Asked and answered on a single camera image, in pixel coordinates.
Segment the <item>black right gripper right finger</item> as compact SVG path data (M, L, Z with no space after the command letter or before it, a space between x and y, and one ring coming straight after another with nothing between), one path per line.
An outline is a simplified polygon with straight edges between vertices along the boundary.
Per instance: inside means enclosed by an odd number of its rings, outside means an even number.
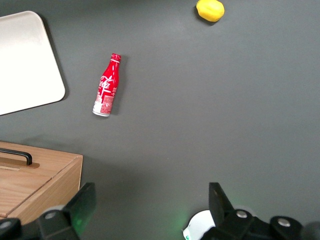
M303 226L287 216L274 216L269 223L247 210L235 209L217 182L209 184L209 211L215 226L210 240L300 240Z

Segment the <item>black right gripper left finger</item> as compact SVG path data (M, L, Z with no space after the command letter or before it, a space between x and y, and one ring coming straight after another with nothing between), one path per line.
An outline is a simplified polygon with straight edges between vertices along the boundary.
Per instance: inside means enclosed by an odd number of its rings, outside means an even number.
M19 218L0 221L2 240L79 240L97 204L96 185L87 182L61 209L48 210L30 223Z

